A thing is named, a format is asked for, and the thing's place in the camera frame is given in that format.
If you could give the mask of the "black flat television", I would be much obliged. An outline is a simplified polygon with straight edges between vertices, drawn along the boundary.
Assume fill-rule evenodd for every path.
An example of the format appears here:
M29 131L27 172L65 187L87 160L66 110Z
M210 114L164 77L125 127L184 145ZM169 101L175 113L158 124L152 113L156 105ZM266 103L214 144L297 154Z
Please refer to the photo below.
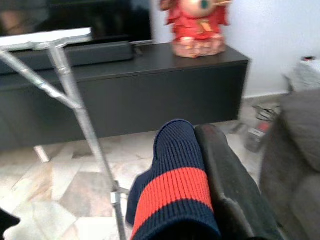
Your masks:
M0 37L90 28L92 41L152 40L150 0L0 0Z

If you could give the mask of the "white bag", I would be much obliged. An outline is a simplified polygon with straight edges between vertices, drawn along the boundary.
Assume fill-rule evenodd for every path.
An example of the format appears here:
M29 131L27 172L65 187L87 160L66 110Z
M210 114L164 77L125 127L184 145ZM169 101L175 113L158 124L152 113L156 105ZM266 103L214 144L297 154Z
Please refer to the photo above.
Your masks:
M291 71L284 74L284 79L290 93L320 89L320 58L303 58Z

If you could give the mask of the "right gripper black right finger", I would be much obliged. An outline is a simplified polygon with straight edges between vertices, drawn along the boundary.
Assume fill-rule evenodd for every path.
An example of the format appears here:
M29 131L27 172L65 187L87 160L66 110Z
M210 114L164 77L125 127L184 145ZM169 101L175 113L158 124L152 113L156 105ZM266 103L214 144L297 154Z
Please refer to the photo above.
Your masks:
M211 124L194 129L222 240L284 240L273 211L226 135Z

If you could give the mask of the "right gripper sock-covered left finger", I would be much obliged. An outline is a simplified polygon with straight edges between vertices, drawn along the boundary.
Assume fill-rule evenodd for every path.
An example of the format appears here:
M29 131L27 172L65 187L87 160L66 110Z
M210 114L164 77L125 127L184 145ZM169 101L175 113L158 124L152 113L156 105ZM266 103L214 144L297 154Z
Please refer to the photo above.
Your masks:
M129 191L130 240L221 240L201 148L191 123L175 119L157 133L150 168Z

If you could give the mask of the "silver metal clothes rack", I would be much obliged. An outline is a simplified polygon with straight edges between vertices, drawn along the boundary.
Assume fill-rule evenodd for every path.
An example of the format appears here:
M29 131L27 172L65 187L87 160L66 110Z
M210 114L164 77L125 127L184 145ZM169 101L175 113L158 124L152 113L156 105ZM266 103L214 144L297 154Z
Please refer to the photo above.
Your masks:
M128 195L129 191L120 187L118 181L113 177L64 50L67 45L85 43L91 41L91 39L91 28L89 27L0 37L0 60L38 89L46 92L48 96L73 110L94 157L101 165L105 177L111 184L110 201L116 213L119 239L126 240L121 195ZM64 92L56 89L12 54L13 51L22 50L47 50Z

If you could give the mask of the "black soundbar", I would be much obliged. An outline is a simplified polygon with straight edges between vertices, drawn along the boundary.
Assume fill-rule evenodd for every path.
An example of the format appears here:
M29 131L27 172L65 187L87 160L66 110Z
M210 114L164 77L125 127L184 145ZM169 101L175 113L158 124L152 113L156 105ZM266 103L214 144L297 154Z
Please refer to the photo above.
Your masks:
M127 41L66 46L64 52L71 67L121 62L134 58L133 46ZM34 71L53 68L47 49L16 51L12 54Z

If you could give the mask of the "dark grey sofa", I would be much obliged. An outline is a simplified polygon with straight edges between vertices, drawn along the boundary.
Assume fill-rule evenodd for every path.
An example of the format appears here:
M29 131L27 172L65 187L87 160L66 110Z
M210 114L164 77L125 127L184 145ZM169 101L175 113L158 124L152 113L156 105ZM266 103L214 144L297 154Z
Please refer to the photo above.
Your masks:
M291 240L320 240L320 88L279 101L259 187Z

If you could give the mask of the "red laughing Buddha statue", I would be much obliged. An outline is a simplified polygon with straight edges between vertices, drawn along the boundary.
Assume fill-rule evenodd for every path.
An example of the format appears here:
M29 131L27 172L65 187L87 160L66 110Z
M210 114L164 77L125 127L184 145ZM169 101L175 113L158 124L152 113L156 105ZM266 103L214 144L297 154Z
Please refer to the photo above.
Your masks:
M226 50L221 26L227 26L233 0L159 0L171 25L173 53L183 58L214 56Z

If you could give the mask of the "black TV console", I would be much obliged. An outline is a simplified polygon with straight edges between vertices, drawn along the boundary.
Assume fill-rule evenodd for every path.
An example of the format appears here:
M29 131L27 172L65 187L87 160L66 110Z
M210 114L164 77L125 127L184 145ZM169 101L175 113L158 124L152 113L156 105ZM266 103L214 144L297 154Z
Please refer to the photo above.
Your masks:
M183 58L168 43L144 45L132 60L72 69L99 138L236 120L249 58L231 47ZM83 140L71 109L22 76L0 74L0 151Z

